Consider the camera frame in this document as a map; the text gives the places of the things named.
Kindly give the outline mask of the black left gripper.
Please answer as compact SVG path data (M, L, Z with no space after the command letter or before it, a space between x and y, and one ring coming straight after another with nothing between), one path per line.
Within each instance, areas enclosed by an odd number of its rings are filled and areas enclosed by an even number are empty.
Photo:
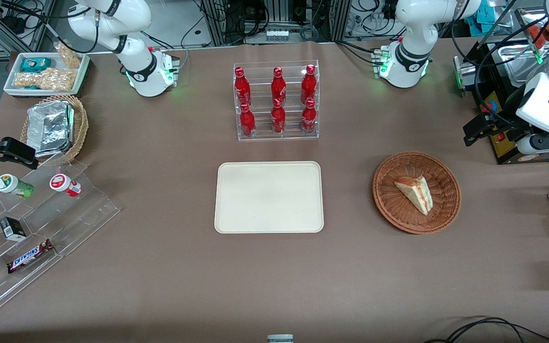
M471 119L471 124L463 126L464 144L473 145L483 138L498 135L510 130L511 122L504 120L497 115L481 113Z

